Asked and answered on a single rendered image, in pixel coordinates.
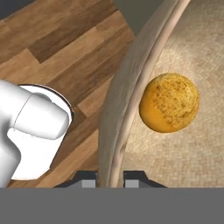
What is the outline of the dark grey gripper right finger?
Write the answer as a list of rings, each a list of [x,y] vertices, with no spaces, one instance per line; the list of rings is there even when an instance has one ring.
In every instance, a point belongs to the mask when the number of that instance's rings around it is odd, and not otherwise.
[[[124,188],[165,188],[164,185],[159,184],[149,179],[144,171],[124,171],[123,172],[123,187]]]

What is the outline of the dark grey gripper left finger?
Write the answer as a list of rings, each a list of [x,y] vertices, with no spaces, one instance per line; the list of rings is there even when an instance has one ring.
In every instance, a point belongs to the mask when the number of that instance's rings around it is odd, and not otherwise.
[[[65,181],[59,185],[56,185],[56,188],[96,188],[96,178],[96,171],[77,171],[72,179]]]

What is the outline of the beige woven basket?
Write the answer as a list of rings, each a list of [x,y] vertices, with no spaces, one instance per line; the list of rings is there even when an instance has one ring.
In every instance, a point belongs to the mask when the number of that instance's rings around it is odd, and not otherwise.
[[[149,81],[182,74],[199,90],[190,125],[148,129],[138,104]],[[118,187],[143,171],[168,187],[224,187],[224,0],[164,0],[110,82],[99,128],[99,182]]]

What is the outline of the round golden bread roll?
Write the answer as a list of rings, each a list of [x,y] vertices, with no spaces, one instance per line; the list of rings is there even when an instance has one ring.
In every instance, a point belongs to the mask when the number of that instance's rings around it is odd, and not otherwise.
[[[178,73],[163,73],[144,90],[139,115],[150,129],[172,133],[189,125],[199,106],[200,93],[192,81]]]

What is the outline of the white round object, black rim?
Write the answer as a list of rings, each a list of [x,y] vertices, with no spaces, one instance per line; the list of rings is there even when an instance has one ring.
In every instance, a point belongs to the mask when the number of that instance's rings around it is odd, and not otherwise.
[[[57,91],[0,80],[0,188],[45,174],[73,120]]]

